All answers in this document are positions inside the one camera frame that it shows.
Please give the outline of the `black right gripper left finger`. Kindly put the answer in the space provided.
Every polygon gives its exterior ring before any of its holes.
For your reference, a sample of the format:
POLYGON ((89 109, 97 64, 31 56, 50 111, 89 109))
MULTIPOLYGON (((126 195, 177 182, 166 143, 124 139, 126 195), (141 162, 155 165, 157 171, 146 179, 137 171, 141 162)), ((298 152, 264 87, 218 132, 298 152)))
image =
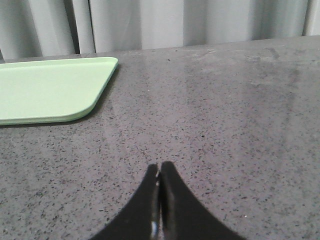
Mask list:
POLYGON ((93 240, 156 240, 159 235, 158 166, 148 166, 139 187, 129 202, 93 240))

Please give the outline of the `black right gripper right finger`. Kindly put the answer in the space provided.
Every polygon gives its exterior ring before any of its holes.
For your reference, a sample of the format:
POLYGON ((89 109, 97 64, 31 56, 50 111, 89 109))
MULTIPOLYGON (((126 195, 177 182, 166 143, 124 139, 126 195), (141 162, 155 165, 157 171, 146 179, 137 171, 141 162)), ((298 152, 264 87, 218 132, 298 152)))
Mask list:
POLYGON ((160 203, 166 240, 244 239, 200 203, 170 161, 161 165, 160 203))

